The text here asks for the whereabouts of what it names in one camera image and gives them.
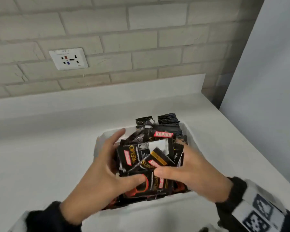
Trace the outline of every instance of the electrical socket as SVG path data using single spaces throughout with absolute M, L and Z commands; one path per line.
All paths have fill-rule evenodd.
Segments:
M 49 54 L 58 70 L 71 70 L 88 67 L 82 48 L 50 50 Z

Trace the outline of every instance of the wall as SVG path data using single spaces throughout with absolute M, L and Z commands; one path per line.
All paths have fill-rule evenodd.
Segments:
M 262 3 L 0 0 L 0 97 L 206 73 L 221 100 Z M 58 71 L 48 51 L 75 47 L 89 68 Z
M 220 110 L 290 182 L 290 0 L 265 0 Z

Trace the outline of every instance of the white countertop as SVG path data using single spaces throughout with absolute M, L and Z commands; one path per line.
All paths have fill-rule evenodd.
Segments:
M 196 75 L 0 100 L 0 231 L 25 210 L 63 200 L 89 167 L 95 140 L 105 130 L 170 112 L 189 126 L 219 171 L 251 179 L 290 210 L 290 183 L 200 93 L 203 79 Z M 136 85 L 141 92 L 155 91 L 138 97 L 130 93 Z M 118 91 L 114 99 L 103 94 L 111 90 Z M 84 222 L 83 231 L 197 231 L 217 220 L 214 204 L 191 192 L 100 212 Z

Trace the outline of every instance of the brick wall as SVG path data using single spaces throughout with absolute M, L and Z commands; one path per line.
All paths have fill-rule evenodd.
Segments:
M 262 3 L 0 0 L 0 97 L 206 73 L 219 105 Z M 89 68 L 58 71 L 48 51 L 76 47 Z

